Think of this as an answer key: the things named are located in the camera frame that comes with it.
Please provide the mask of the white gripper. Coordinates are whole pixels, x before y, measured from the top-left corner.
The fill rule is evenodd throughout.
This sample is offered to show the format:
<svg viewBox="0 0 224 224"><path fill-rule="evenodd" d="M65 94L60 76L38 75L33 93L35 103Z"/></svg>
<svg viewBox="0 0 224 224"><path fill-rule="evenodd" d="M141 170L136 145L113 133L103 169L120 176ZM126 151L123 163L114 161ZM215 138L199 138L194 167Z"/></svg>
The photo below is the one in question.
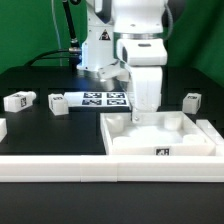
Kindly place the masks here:
<svg viewBox="0 0 224 224"><path fill-rule="evenodd" d="M138 123L138 112L156 112L160 106L163 72L161 67L129 67L129 73L127 95L134 110L132 121Z"/></svg>

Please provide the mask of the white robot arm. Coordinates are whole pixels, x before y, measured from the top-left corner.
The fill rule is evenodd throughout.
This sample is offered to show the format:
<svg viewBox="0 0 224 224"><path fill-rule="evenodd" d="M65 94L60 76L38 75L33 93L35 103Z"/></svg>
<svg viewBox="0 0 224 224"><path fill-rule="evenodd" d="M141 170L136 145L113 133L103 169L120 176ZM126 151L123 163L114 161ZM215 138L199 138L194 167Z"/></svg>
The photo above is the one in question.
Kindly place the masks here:
<svg viewBox="0 0 224 224"><path fill-rule="evenodd" d="M168 0L84 0L87 38L80 74L96 78L108 90L118 79L140 123L161 105L162 66L167 52L160 36Z"/></svg>

